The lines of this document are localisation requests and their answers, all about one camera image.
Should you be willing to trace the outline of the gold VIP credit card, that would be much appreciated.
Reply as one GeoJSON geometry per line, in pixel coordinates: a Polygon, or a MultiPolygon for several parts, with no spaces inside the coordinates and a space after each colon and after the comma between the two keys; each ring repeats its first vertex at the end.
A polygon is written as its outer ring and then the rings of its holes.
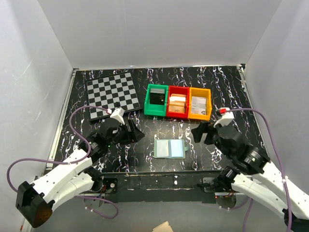
{"type": "Polygon", "coordinates": [[[184,101],[171,101],[169,103],[169,112],[171,113],[185,113],[185,102],[184,101]]]}

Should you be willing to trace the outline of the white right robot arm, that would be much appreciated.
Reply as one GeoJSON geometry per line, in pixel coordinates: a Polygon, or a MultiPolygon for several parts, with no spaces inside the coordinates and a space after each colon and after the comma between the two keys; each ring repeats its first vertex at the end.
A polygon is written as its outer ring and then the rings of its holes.
{"type": "Polygon", "coordinates": [[[234,126],[204,122],[191,130],[194,141],[202,135],[207,145],[215,145],[233,166],[226,166],[203,188],[243,193],[276,213],[293,232],[309,230],[309,196],[290,180],[283,181],[281,172],[268,155],[248,144],[234,126]]]}

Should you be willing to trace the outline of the black VIP credit card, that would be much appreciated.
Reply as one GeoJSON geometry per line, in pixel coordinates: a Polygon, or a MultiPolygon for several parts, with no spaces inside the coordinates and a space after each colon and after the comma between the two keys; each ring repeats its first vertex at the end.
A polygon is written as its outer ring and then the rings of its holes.
{"type": "Polygon", "coordinates": [[[165,93],[150,93],[150,104],[164,105],[165,93]]]}

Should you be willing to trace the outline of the mint green card holder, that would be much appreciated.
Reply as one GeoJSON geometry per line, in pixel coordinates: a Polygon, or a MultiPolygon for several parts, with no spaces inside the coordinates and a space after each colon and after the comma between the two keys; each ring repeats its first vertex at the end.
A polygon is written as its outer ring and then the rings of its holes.
{"type": "Polygon", "coordinates": [[[186,151],[183,139],[156,139],[154,141],[154,158],[156,159],[184,159],[186,151]]]}

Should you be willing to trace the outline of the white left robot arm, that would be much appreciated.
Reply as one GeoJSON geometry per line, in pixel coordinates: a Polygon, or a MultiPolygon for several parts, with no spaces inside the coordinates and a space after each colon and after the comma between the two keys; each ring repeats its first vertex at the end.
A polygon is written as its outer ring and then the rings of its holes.
{"type": "Polygon", "coordinates": [[[133,120],[123,124],[107,118],[65,160],[39,179],[19,185],[16,208],[33,228],[44,224],[60,205],[85,191],[102,190],[102,174],[93,164],[105,156],[111,145],[129,145],[144,137],[133,120]]]}

